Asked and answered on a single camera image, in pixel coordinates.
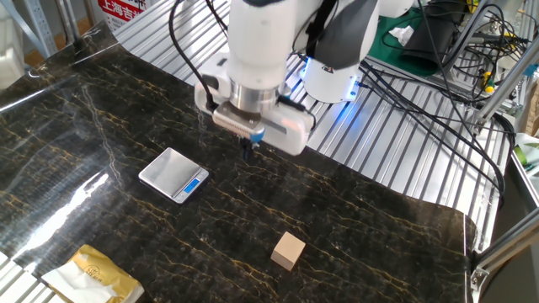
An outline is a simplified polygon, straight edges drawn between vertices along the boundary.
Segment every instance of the red sign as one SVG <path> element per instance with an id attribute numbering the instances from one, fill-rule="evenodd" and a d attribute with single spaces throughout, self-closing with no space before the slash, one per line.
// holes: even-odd
<path id="1" fill-rule="evenodd" d="M 143 12 L 142 9 L 122 2 L 121 0 L 98 0 L 98 4 L 101 9 L 103 9 L 104 13 L 124 21 L 131 21 L 131 19 Z"/>

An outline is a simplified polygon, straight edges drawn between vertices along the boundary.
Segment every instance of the blue display screen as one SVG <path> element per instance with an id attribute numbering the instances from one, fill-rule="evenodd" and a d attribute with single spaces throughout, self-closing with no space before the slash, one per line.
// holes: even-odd
<path id="1" fill-rule="evenodd" d="M 199 179 L 195 179 L 193 181 L 191 181 L 191 183 L 189 185 L 187 185 L 187 187 L 184 189 L 184 192 L 185 193 L 190 193 L 196 186 L 196 184 L 200 183 L 200 180 Z"/>

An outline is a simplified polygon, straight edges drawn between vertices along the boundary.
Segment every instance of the white tissue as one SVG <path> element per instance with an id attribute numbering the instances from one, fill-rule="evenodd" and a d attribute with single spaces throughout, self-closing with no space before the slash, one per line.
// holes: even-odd
<path id="1" fill-rule="evenodd" d="M 412 29 L 412 27 L 409 25 L 404 29 L 394 28 L 389 31 L 389 34 L 397 38 L 398 43 L 400 43 L 402 46 L 406 46 L 406 44 L 410 40 L 410 37 L 412 37 L 412 35 L 414 34 L 414 29 Z"/>
<path id="2" fill-rule="evenodd" d="M 42 278 L 74 303 L 106 303 L 111 297 L 116 296 L 112 285 L 103 286 L 73 261 L 50 271 Z"/>

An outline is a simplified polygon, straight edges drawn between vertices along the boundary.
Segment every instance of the snack package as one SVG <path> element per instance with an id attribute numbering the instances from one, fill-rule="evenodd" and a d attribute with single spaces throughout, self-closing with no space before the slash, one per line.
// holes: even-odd
<path id="1" fill-rule="evenodd" d="M 80 247 L 43 280 L 73 303 L 134 303 L 144 293 L 137 280 L 89 245 Z"/>

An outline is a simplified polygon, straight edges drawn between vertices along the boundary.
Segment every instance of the green mat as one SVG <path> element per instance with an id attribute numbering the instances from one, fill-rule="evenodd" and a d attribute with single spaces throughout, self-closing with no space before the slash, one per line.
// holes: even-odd
<path id="1" fill-rule="evenodd" d="M 412 62 L 409 58 L 407 60 L 402 58 L 403 46 L 398 43 L 397 38 L 387 34 L 388 31 L 396 27 L 405 28 L 409 25 L 416 30 L 422 21 L 421 12 L 415 9 L 411 9 L 404 16 L 396 19 L 380 17 L 378 31 L 369 55 L 417 76 L 427 77 L 433 75 L 438 71 L 438 68 L 429 68 L 428 66 L 419 65 L 417 62 Z M 385 38 L 386 44 L 395 48 L 384 45 L 382 38 Z"/>

